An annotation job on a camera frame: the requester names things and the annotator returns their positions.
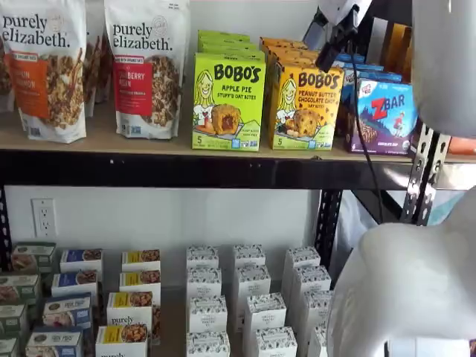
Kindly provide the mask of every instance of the electrical outlet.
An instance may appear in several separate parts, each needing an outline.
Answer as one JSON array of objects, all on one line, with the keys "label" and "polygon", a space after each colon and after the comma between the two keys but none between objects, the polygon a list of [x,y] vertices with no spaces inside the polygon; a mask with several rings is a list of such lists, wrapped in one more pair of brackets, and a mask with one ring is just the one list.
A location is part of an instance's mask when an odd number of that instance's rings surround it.
[{"label": "electrical outlet", "polygon": [[53,199],[31,199],[35,234],[39,238],[57,236],[57,225],[54,214]]}]

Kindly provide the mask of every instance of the bobo's box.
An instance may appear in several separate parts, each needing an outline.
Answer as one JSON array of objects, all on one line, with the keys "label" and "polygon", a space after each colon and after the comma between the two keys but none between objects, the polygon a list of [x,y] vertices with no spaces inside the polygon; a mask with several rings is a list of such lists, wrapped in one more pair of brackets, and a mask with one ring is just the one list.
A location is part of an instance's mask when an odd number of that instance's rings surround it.
[{"label": "bobo's box", "polygon": [[[352,114],[347,124],[347,149],[363,152],[353,108],[352,102]],[[418,118],[411,85],[360,79],[358,116],[368,152],[388,155],[408,153]]]},{"label": "bobo's box", "polygon": [[344,73],[313,65],[277,63],[269,137],[273,149],[331,150]]},{"label": "bobo's box", "polygon": [[37,327],[25,348],[26,357],[83,357],[81,327]]},{"label": "bobo's box", "polygon": [[257,151],[265,75],[261,59],[197,53],[192,148]]}]

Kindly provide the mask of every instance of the product box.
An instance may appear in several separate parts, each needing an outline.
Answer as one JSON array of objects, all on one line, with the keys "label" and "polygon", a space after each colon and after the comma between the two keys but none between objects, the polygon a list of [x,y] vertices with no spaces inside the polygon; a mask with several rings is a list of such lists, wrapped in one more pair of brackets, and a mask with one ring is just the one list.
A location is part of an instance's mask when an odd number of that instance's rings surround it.
[{"label": "product box", "polygon": [[326,330],[321,327],[312,329],[311,341],[309,342],[309,357],[327,357]]},{"label": "product box", "polygon": [[266,264],[266,255],[261,244],[234,245],[232,254],[233,272],[244,266],[264,266]]},{"label": "product box", "polygon": [[344,73],[315,65],[277,63],[269,138],[273,149],[331,150]]},{"label": "product box", "polygon": [[93,270],[97,279],[103,281],[103,250],[66,249],[61,254],[59,269],[62,273]]},{"label": "product box", "polygon": [[99,306],[96,271],[55,274],[51,295],[54,298],[90,293],[93,306]]},{"label": "product box", "polygon": [[224,296],[192,297],[188,302],[188,332],[225,332],[227,314]]},{"label": "product box", "polygon": [[246,303],[245,324],[243,326],[243,355],[252,357],[249,351],[252,344],[252,335],[258,329],[284,327],[286,305],[279,292],[248,296]]},{"label": "product box", "polygon": [[236,268],[231,286],[231,308],[235,332],[242,332],[245,323],[246,298],[269,294],[271,276],[266,266]]},{"label": "product box", "polygon": [[108,325],[141,324],[152,333],[152,292],[112,292],[107,303]]},{"label": "product box", "polygon": [[36,327],[25,348],[26,357],[83,357],[81,327]]},{"label": "product box", "polygon": [[187,270],[187,300],[211,298],[222,294],[222,272],[217,268],[190,268]]},{"label": "product box", "polygon": [[230,351],[226,332],[187,334],[187,357],[229,357]]},{"label": "product box", "polygon": [[152,292],[152,304],[161,305],[160,270],[120,273],[120,292]]},{"label": "product box", "polygon": [[229,33],[229,32],[220,32],[220,31],[211,31],[211,30],[199,30],[199,39],[202,37],[208,38],[221,38],[221,39],[235,39],[236,41],[241,42],[250,42],[249,35],[243,35],[241,33]]},{"label": "product box", "polygon": [[84,356],[94,355],[94,324],[90,293],[47,299],[42,321],[45,326],[50,327],[81,327]]},{"label": "product box", "polygon": [[327,328],[331,300],[332,292],[305,292],[303,294],[296,329],[298,357],[307,356],[313,329],[316,326]]},{"label": "product box", "polygon": [[38,274],[0,275],[0,303],[26,303],[35,305],[41,297]]},{"label": "product box", "polygon": [[292,278],[294,268],[302,266],[319,266],[321,257],[314,247],[291,248],[284,258],[283,279],[281,282],[281,295],[286,306],[289,306],[292,291]]},{"label": "product box", "polygon": [[291,327],[259,329],[254,333],[251,356],[295,357],[298,344]]},{"label": "product box", "polygon": [[197,53],[192,148],[257,151],[265,75],[261,59]]},{"label": "product box", "polygon": [[101,326],[96,339],[96,357],[147,357],[145,325]]},{"label": "product box", "polygon": [[15,337],[0,337],[1,357],[20,357],[19,339]]},{"label": "product box", "polygon": [[[350,152],[363,152],[353,107],[351,98],[351,114],[348,115],[346,134],[347,149]],[[358,115],[369,153],[408,153],[418,118],[410,84],[358,80]]]},{"label": "product box", "polygon": [[218,268],[218,249],[209,245],[192,245],[187,248],[187,269]]},{"label": "product box", "polygon": [[331,278],[323,266],[305,266],[294,269],[291,304],[288,319],[294,330],[298,328],[298,308],[304,292],[330,290]]},{"label": "product box", "polygon": [[14,271],[51,273],[56,270],[56,243],[21,242],[13,249]]},{"label": "product box", "polygon": [[161,252],[158,249],[122,253],[123,272],[145,270],[161,270]]}]

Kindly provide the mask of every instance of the yellow box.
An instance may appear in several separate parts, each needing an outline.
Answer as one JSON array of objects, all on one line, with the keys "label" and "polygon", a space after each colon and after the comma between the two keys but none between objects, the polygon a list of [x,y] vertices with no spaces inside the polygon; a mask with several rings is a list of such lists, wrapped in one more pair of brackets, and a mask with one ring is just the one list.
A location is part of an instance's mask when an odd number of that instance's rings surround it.
[{"label": "yellow box", "polygon": [[274,70],[268,133],[272,149],[331,150],[344,73],[278,62]]}]

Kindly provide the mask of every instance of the bobo's apple pie oat bites box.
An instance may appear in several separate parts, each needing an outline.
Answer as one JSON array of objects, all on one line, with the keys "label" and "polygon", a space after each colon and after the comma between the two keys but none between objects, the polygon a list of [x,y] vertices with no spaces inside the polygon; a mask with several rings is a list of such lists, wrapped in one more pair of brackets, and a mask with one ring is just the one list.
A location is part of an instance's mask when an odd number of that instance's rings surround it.
[{"label": "bobo's apple pie oat bites box", "polygon": [[177,136],[190,12],[186,0],[105,0],[117,133]]},{"label": "bobo's apple pie oat bites box", "polygon": [[269,115],[273,149],[331,150],[343,71],[278,62]]},{"label": "bobo's apple pie oat bites box", "polygon": [[266,65],[231,54],[195,54],[194,149],[257,151]]},{"label": "bobo's apple pie oat bites box", "polygon": [[85,0],[1,0],[1,36],[23,128],[30,139],[86,137]]}]

